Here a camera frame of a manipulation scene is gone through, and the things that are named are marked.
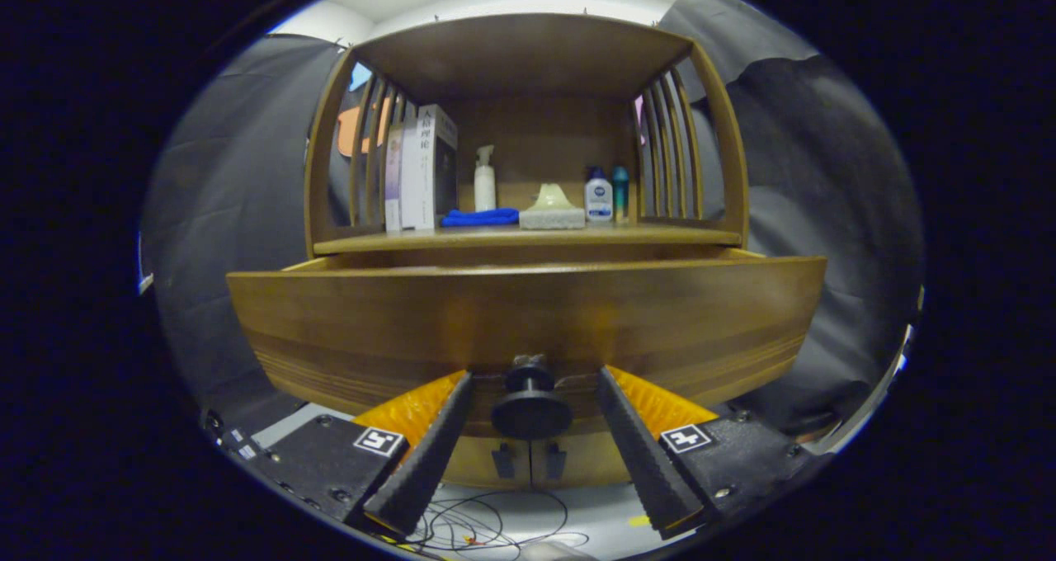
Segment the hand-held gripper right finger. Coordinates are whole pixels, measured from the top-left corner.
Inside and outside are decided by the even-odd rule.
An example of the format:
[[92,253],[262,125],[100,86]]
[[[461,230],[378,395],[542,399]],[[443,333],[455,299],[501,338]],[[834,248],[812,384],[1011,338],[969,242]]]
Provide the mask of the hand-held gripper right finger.
[[597,373],[596,403],[653,530],[665,540],[742,522],[812,481],[832,457],[748,410],[653,433],[611,366]]

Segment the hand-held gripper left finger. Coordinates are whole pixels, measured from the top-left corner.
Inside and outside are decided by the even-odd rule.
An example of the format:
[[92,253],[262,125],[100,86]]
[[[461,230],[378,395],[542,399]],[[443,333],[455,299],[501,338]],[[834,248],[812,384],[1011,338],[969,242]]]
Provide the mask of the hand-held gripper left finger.
[[268,486],[352,530],[408,537],[417,528],[460,440],[474,377],[460,370],[430,385],[438,404],[412,412],[419,436],[391,412],[366,420],[328,411],[272,433],[240,429],[240,460]]

